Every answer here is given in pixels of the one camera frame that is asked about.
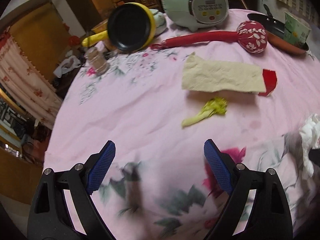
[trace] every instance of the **black pan handle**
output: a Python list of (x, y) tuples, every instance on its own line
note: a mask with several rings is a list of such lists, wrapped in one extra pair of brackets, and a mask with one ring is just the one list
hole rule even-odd
[(268, 5), (263, 4), (263, 7), (266, 9), (268, 16), (273, 18), (273, 15), (272, 15), (272, 13), (270, 12), (270, 9), (269, 9)]

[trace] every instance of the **paper towel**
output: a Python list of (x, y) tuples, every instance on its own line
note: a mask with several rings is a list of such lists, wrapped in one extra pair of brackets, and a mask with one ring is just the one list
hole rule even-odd
[(308, 179), (314, 172), (313, 163), (309, 160), (309, 151), (320, 148), (320, 116), (318, 114), (312, 114), (306, 120), (304, 126), (299, 129), (299, 133), (302, 138), (303, 151), (302, 178)]

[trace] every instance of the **yellow frying pan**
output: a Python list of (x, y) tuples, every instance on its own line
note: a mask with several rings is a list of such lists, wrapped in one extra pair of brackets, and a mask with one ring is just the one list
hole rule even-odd
[(156, 33), (156, 23), (148, 7), (140, 3), (125, 3), (113, 10), (107, 30), (82, 41), (89, 47), (105, 39), (124, 51), (137, 51), (147, 46)]

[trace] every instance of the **crumpled white cloth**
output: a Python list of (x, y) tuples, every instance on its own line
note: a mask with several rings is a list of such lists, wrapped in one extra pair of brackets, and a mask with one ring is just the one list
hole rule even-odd
[(63, 74), (70, 72), (71, 70), (81, 67), (81, 62), (76, 56), (71, 56), (64, 61), (54, 70), (54, 74), (57, 77), (62, 77)]
[(309, 151), (311, 149), (319, 149), (320, 137), (320, 116), (312, 114), (305, 122), (304, 126), (299, 129), (302, 138), (303, 150), (303, 173), (302, 178), (308, 179), (313, 175), (313, 163), (309, 160)]

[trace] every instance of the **mint green rice cooker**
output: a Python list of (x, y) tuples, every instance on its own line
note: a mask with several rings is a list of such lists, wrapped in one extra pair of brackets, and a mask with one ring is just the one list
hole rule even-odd
[(192, 32), (222, 22), (228, 15), (228, 0), (161, 0), (164, 12), (177, 25)]

